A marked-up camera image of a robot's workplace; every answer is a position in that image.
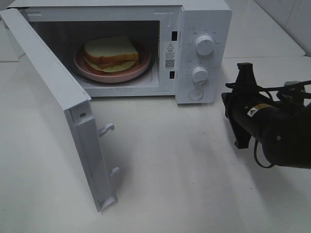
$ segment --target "bread slice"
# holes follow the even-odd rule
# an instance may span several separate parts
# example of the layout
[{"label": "bread slice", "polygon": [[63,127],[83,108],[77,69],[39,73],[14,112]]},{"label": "bread slice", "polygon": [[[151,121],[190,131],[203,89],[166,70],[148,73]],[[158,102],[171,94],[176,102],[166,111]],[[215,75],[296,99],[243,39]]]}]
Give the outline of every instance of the bread slice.
[{"label": "bread slice", "polygon": [[86,57],[84,57],[85,65],[86,67],[93,73],[103,75],[105,73],[115,73],[119,71],[124,71],[126,69],[129,69],[133,65],[138,64],[138,60],[132,60],[132,61],[120,61],[115,63],[110,63],[109,65],[105,67],[100,67],[98,64],[94,64],[91,61],[89,61]]},{"label": "bread slice", "polygon": [[84,44],[85,57],[94,64],[138,60],[138,52],[127,36],[90,40]]}]

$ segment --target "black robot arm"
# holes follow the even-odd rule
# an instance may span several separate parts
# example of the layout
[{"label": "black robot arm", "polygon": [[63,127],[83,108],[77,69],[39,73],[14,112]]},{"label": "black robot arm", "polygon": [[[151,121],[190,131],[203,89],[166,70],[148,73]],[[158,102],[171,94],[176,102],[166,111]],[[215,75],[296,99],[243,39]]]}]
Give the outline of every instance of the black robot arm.
[{"label": "black robot arm", "polygon": [[[257,85],[253,64],[239,63],[235,83],[227,83],[231,93],[222,93],[225,115],[234,132],[235,145],[248,148],[251,136],[262,144],[266,159],[273,165],[311,168],[311,99],[305,92],[307,82],[287,82],[284,87]],[[273,101],[269,91],[278,91],[280,101]]]}]

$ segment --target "qr code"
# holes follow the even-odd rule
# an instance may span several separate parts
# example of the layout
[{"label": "qr code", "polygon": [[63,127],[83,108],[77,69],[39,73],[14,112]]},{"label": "qr code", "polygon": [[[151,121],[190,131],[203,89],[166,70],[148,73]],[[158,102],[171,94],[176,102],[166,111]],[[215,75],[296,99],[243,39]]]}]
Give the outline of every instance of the qr code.
[{"label": "qr code", "polygon": [[165,68],[174,68],[175,59],[165,60]]}]

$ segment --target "white knob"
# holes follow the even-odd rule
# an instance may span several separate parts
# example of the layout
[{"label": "white knob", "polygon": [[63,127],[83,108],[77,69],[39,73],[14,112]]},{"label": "white knob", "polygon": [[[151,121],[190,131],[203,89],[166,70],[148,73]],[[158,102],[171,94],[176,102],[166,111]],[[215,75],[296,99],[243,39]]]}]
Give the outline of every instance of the white knob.
[{"label": "white knob", "polygon": [[215,41],[210,35],[201,35],[195,40],[195,49],[199,55],[209,55],[214,50]]},{"label": "white knob", "polygon": [[194,83],[203,83],[208,80],[208,71],[204,67],[196,67],[192,70],[192,80]]}]

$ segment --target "control panel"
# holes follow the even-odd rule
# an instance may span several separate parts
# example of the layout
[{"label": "control panel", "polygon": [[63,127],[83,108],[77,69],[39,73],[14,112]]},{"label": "control panel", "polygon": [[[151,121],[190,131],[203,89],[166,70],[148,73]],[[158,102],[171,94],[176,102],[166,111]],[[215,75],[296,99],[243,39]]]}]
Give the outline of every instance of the control panel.
[{"label": "control panel", "polygon": [[208,103],[215,96],[231,11],[185,11],[176,85],[177,103]]}]

